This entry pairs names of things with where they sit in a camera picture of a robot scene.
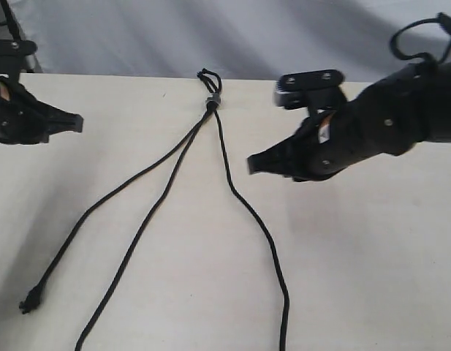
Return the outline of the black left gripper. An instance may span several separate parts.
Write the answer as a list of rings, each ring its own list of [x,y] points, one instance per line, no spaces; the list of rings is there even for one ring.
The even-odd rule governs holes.
[[[0,76],[0,143],[36,145],[51,135],[82,131],[81,115],[42,104],[22,84]]]

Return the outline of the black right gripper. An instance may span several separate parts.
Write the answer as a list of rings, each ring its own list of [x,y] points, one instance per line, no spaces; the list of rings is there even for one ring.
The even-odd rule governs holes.
[[[406,153],[425,139],[417,106],[424,85],[414,67],[379,80],[340,108],[306,118],[293,136],[250,155],[249,173],[324,181],[373,156]]]

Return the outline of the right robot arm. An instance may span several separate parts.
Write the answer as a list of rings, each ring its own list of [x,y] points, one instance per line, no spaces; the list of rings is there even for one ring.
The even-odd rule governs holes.
[[[451,62],[409,64],[364,88],[353,100],[335,69],[284,75],[274,99],[305,108],[293,135],[248,157],[249,172],[294,181],[325,181],[363,160],[400,156],[421,142],[451,143]]]

